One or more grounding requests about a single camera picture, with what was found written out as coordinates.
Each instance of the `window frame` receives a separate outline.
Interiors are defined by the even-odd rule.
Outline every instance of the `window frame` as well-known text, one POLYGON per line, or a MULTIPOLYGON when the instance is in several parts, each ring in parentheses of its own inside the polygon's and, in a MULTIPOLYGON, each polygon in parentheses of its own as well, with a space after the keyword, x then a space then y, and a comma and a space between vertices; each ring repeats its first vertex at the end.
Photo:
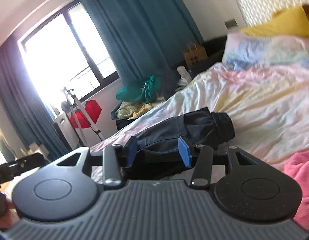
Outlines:
POLYGON ((50 16, 48 19, 46 19, 43 23, 41 23, 38 27, 36 27, 32 32, 30 32, 29 35, 27 35, 22 41, 21 41, 21 45, 24 49, 24 52, 27 53, 27 49, 26 49, 26 42, 31 39, 39 30, 41 30, 43 27, 45 27, 49 22, 51 22, 53 19, 55 19, 56 17, 58 17, 59 15, 63 15, 65 18, 65 21, 67 22, 72 35, 74 36, 77 44, 79 45, 84 57, 86 58, 87 62, 88 62, 88 67, 90 67, 91 71, 93 72, 93 74, 96 76, 96 79, 99 81, 100 86, 98 86, 97 88, 95 88, 93 91, 91 91, 90 93, 88 93, 87 95, 83 96, 80 99, 80 102, 86 101, 88 98, 90 98, 91 96, 95 95, 96 93, 98 93, 100 90, 102 90, 103 88, 105 88, 106 86, 110 85, 112 82, 116 81, 119 78, 119 75, 116 72, 110 74, 107 77, 103 77, 101 72, 99 71, 96 63, 92 60, 92 58, 89 56, 89 53, 87 52, 85 46, 83 45, 83 43, 81 42, 74 26, 72 25, 71 22, 71 18, 69 15, 69 10, 71 10, 73 7, 77 6, 78 4, 80 4, 81 1, 80 0, 74 0, 73 2, 69 3, 68 5, 64 6, 62 9, 60 9, 59 11, 57 11, 56 13, 54 13, 52 16, 50 16))

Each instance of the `pink cloth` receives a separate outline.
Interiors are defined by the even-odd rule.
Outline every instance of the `pink cloth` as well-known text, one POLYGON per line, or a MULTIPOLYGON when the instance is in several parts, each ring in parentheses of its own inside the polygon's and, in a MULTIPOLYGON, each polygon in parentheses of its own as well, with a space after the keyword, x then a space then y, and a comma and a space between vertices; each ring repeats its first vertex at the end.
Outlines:
POLYGON ((302 201, 294 220, 309 231, 309 150, 296 152, 286 163, 284 173, 296 180, 302 190, 302 201))

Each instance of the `paper bag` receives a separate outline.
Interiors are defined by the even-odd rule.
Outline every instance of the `paper bag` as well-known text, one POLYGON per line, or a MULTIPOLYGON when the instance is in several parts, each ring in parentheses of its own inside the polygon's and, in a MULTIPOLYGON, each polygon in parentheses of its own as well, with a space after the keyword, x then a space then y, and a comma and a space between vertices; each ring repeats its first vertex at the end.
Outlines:
POLYGON ((208 58, 205 48, 195 43, 189 44, 188 50, 184 51, 183 55, 188 67, 208 58))

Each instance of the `blue curtain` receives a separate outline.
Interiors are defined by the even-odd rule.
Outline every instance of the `blue curtain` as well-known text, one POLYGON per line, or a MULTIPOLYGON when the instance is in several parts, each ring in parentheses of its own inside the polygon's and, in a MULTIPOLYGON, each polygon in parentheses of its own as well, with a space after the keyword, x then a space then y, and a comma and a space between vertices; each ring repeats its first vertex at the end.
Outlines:
POLYGON ((182 61, 202 36, 182 0, 81 0, 125 84, 182 61))
POLYGON ((0 99, 27 149, 33 142, 42 143, 49 151, 50 160, 71 150, 53 127, 53 120, 31 82, 13 36, 0 47, 0 99))

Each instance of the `yellow pillow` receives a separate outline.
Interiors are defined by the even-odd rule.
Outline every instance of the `yellow pillow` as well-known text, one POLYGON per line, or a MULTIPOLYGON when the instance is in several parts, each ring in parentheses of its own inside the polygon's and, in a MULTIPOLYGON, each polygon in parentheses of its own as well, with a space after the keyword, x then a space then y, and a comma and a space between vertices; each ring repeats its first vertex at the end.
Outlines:
POLYGON ((293 35, 309 37, 309 20, 302 6, 283 9, 267 23, 247 27, 240 32, 249 36, 293 35))

